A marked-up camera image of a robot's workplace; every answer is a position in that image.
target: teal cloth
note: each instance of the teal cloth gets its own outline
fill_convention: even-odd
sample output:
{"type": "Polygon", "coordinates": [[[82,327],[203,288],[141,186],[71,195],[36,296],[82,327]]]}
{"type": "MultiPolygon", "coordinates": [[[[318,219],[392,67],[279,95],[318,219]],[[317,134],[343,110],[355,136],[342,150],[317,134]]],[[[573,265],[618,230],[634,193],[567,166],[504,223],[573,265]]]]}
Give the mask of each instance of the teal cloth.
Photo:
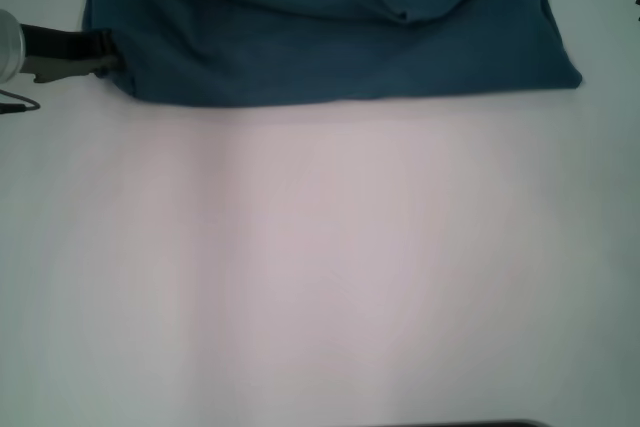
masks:
{"type": "Polygon", "coordinates": [[[242,107],[576,88],[548,0],[87,0],[142,100],[242,107]]]}

